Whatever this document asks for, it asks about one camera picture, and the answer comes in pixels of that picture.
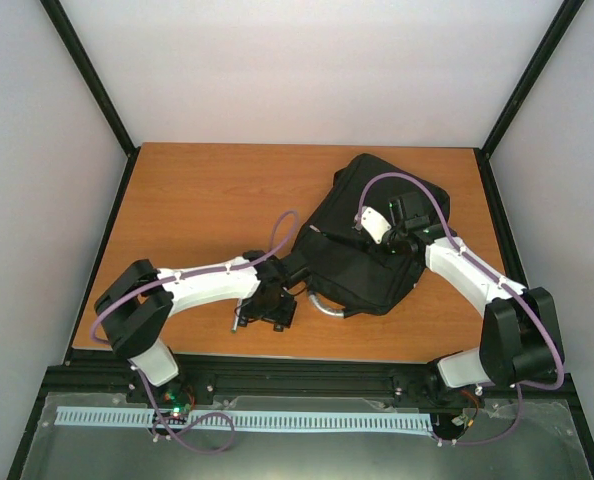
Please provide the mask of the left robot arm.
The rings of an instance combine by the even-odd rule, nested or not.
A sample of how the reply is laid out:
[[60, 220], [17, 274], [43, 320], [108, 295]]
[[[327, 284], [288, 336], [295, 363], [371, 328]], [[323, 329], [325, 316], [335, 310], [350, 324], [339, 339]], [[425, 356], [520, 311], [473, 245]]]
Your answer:
[[181, 270], [133, 262], [95, 302], [95, 333], [102, 328], [113, 353], [145, 375], [163, 402], [178, 400], [185, 378], [160, 338], [166, 321], [190, 308], [236, 300], [235, 324], [263, 321], [276, 331], [291, 326], [297, 302], [290, 290], [310, 275], [300, 254], [282, 259], [249, 251], [221, 264]]

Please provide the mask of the black student bag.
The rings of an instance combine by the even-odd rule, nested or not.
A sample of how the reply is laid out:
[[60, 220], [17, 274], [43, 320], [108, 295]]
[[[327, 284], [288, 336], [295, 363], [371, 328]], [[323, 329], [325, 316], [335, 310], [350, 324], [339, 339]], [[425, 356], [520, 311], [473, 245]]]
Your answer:
[[337, 171], [324, 200], [300, 228], [292, 249], [303, 255], [310, 273], [308, 291], [342, 307], [341, 315], [384, 315], [413, 290], [423, 261], [388, 253], [355, 228], [360, 206], [390, 217], [389, 201], [421, 190], [401, 178], [376, 182], [374, 177], [401, 170], [377, 156], [363, 153]]

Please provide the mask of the black aluminium frame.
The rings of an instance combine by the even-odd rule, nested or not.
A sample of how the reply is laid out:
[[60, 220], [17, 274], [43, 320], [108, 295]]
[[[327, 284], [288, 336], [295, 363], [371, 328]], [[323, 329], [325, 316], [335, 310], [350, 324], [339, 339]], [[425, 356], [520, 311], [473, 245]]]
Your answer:
[[[493, 173], [491, 158], [583, 4], [583, 0], [564, 0], [561, 3], [486, 141], [482, 147], [474, 151], [502, 263], [513, 280], [523, 280], [526, 275]], [[98, 252], [103, 254], [138, 163], [140, 149], [130, 139], [62, 3], [45, 1], [42, 7], [127, 157], [98, 249]], [[245, 392], [254, 392], [258, 395], [285, 393], [294, 397], [299, 390], [302, 390], [310, 398], [330, 397], [335, 393], [351, 396], [355, 393], [371, 392], [377, 386], [385, 385], [388, 379], [396, 375], [387, 369], [385, 363], [234, 356], [221, 358], [190, 354], [183, 355], [182, 359], [207, 372], [234, 366], [244, 375], [241, 384]], [[32, 449], [39, 441], [40, 415], [47, 405], [50, 394], [117, 393], [125, 387], [127, 377], [127, 368], [112, 359], [110, 354], [96, 350], [86, 352], [69, 347], [63, 363], [46, 370], [10, 467], [9, 478], [20, 479], [31, 470]]]

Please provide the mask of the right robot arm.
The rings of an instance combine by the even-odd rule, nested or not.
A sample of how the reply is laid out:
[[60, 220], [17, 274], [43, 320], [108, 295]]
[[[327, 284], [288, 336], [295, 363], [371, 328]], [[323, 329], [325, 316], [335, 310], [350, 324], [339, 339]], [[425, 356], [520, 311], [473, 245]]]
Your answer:
[[564, 353], [554, 299], [544, 288], [508, 279], [441, 225], [370, 235], [393, 254], [415, 255], [450, 283], [483, 319], [478, 347], [437, 362], [451, 389], [474, 384], [526, 385], [557, 390], [564, 383]]

